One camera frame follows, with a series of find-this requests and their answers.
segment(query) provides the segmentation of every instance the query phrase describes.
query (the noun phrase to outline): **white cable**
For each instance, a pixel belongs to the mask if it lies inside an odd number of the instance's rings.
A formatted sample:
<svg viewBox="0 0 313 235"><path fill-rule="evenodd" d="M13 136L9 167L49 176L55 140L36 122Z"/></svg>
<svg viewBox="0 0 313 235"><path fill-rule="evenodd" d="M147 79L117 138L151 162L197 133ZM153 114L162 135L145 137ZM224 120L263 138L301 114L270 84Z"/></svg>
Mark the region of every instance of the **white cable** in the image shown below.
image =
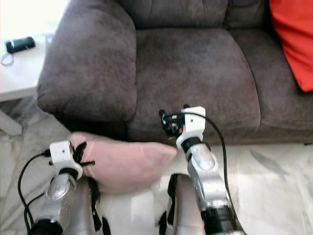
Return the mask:
<svg viewBox="0 0 313 235"><path fill-rule="evenodd" d="M6 63L5 60L8 56L11 56L11 60ZM4 54L2 57L1 57L1 65L5 66L5 67L10 67L12 66L14 63L14 55L13 54L10 54L10 53L6 53Z"/></svg>

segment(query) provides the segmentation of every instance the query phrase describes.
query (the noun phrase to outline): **black cable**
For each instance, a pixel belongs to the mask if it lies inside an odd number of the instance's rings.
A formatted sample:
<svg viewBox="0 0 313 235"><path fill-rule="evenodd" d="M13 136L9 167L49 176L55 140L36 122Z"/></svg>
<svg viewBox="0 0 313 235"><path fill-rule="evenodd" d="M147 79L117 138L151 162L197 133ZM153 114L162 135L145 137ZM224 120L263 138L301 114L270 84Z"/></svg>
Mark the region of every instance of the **black cable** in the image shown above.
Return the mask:
<svg viewBox="0 0 313 235"><path fill-rule="evenodd" d="M46 156L46 157L50 157L51 156L51 153L49 150L46 150L45 152L43 153L40 153L34 157L32 157L31 159L28 160L28 162L24 165L21 173L20 173L20 176L19 176L19 180L18 180L18 194L19 194L19 197L21 199L21 202L22 204L24 205L25 207L25 210L26 210L26 216L24 216L24 221L25 221L25 225L26 225L26 228L27 228L27 232L30 232L30 226L28 224L28 220L27 220L27 215L29 217L29 220L30 220L30 224L33 225L34 224L34 219L31 215L31 212L29 210L29 208L27 207L27 204L25 202L25 199L23 197L23 194L22 194L22 190L21 190L21 183L22 183L22 177L24 175L24 172L26 170L26 168L28 167L28 165L34 160L36 159L37 157L40 157L40 156Z"/></svg>
<svg viewBox="0 0 313 235"><path fill-rule="evenodd" d="M30 210L29 210L29 206L34 202L34 201L36 201L37 199L39 199L39 198L41 198L42 196L44 196L44 192L42 193L42 194L40 194L40 195L38 195L37 197L35 197L35 198L33 198L32 200L30 200L30 202L29 203L27 203L27 205L26 205L26 207L25 207L25 209L24 209L24 220L26 220L27 221L27 211L29 211L29 213L30 213Z"/></svg>
<svg viewBox="0 0 313 235"><path fill-rule="evenodd" d="M231 195L230 195L230 191L229 191L229 187L228 187L228 178L227 178L227 155L226 155L226 146L225 146L225 140L224 140L224 137L223 135L221 134L219 128L217 127L217 125L211 120L209 119L208 117L206 116L203 116L201 114L195 114L195 113L175 113L175 114L171 114L171 115L166 115L164 118L170 118L174 115L185 115L185 114L191 114L191 115L196 115L196 116L199 116L199 117L202 117L204 118L207 122L209 122L213 128L215 129L215 131L217 132L217 134L219 135L220 137L220 140L221 140L221 145L222 145L222 150L223 150L223 162L224 162L224 182L225 182L225 187L226 187L226 191L228 193L228 196L229 196L229 200L230 200L230 203L231 203L231 206L233 207L233 210L234 210L234 215L235 215L235 218L238 219L237 217L237 214L236 214L236 211L235 211L235 208L234 208L234 204L233 204L233 201L231 199Z"/></svg>

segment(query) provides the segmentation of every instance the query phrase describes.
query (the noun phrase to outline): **pink foam object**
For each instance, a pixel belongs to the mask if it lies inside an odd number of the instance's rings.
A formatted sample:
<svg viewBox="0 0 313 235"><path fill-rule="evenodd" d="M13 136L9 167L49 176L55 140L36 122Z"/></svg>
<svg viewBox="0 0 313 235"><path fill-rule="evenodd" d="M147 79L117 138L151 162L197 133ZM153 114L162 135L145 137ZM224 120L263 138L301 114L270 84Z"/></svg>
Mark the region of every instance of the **pink foam object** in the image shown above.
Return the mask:
<svg viewBox="0 0 313 235"><path fill-rule="evenodd" d="M147 188L157 181L175 157L176 149L161 143L122 142L83 132L69 140L74 148L86 142L82 162L84 175L94 178L101 192L123 193Z"/></svg>

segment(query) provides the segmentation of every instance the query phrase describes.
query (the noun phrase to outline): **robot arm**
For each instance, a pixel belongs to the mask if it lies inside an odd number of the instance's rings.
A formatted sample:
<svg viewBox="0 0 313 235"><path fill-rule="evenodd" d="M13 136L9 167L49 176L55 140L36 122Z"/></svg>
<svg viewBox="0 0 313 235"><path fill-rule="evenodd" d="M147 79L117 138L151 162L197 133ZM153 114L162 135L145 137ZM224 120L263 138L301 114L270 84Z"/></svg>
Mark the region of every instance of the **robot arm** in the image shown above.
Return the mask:
<svg viewBox="0 0 313 235"><path fill-rule="evenodd" d="M28 235L91 235L102 234L101 221L96 211L99 199L96 184L91 179L78 181L85 143L74 152L69 141L50 145L51 165L56 176L45 192L45 201Z"/></svg>
<svg viewBox="0 0 313 235"><path fill-rule="evenodd" d="M166 115L161 110L159 115L166 134L177 137L177 147L186 154L187 169L194 185L206 235L244 235L224 181L219 175L217 159L202 143L205 109L185 105L180 114Z"/></svg>

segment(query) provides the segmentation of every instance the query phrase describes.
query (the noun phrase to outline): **back cushion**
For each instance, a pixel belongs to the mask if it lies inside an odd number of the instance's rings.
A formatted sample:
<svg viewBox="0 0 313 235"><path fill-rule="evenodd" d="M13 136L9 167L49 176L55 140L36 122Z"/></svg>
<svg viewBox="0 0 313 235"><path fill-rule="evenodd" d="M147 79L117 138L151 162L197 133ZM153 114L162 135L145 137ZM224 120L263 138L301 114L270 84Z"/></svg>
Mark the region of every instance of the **back cushion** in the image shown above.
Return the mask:
<svg viewBox="0 0 313 235"><path fill-rule="evenodd" d="M119 0L136 28L221 27L228 0Z"/></svg>
<svg viewBox="0 0 313 235"><path fill-rule="evenodd" d="M257 28L264 22L268 0L229 0L225 17L228 28Z"/></svg>

